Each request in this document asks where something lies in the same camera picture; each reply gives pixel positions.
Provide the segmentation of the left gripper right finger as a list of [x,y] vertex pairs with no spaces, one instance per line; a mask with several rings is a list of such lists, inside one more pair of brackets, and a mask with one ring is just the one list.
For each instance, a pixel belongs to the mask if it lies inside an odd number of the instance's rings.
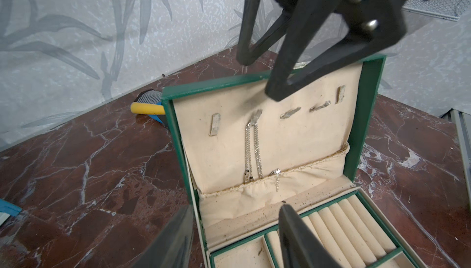
[[289,204],[281,206],[278,225],[283,264],[286,268],[340,266]]

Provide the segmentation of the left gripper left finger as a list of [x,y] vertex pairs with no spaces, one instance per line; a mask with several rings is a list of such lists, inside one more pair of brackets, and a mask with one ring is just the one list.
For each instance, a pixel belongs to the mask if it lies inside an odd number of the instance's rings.
[[192,206],[182,207],[132,266],[134,268],[187,268],[193,242],[194,219]]

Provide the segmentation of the green jewelry box beige lining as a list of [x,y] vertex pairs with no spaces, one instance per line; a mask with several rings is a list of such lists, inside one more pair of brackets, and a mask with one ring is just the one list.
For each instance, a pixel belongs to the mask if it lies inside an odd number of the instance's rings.
[[424,262],[354,180],[385,57],[273,101],[269,72],[163,91],[207,268],[283,266],[278,213],[293,207],[343,268]]

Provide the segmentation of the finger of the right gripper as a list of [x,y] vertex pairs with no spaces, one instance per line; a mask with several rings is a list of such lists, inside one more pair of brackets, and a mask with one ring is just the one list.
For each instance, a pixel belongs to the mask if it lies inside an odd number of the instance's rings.
[[267,32],[252,45],[251,38],[260,4],[261,0],[245,0],[244,2],[244,12],[237,46],[237,60],[245,66],[252,65],[273,44],[279,41],[287,33],[288,24],[291,20],[291,14],[284,10]]
[[265,94],[279,102],[305,86],[397,43],[407,32],[402,9],[391,7],[344,6],[339,9],[348,32],[298,72],[294,65],[312,37],[331,14],[331,9],[296,9],[265,88]]

